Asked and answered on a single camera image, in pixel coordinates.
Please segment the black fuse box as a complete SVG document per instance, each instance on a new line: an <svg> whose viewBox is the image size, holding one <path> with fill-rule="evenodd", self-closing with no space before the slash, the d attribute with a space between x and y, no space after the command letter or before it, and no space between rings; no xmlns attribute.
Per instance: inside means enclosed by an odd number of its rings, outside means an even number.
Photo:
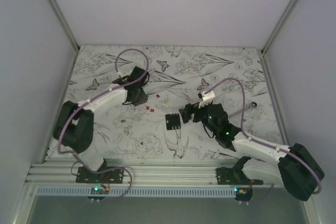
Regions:
<svg viewBox="0 0 336 224"><path fill-rule="evenodd" d="M179 130L181 128L180 115L178 113L166 114L165 115L166 129L169 130Z"/></svg>

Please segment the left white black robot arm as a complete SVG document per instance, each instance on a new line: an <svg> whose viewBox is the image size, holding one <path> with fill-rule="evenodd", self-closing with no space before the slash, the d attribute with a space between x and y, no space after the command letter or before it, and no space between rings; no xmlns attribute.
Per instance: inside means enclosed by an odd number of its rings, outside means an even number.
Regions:
<svg viewBox="0 0 336 224"><path fill-rule="evenodd" d="M102 93L81 102L65 102L59 113L52 136L58 141L60 154L71 154L87 170L95 183L103 182L107 169L104 158L94 146L94 120L117 105L140 105L148 96L143 87L150 74L147 70L134 67L126 76L120 76Z"/></svg>

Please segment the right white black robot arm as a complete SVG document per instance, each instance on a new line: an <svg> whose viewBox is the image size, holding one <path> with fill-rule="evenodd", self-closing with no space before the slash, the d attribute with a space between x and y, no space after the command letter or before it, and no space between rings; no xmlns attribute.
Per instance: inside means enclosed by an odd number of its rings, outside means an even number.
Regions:
<svg viewBox="0 0 336 224"><path fill-rule="evenodd" d="M279 145L252 136L231 124L220 104L187 104L179 113L184 123L201 123L221 147L242 155L232 168L236 183L262 180L283 186L301 201L321 192L324 171L303 145Z"/></svg>

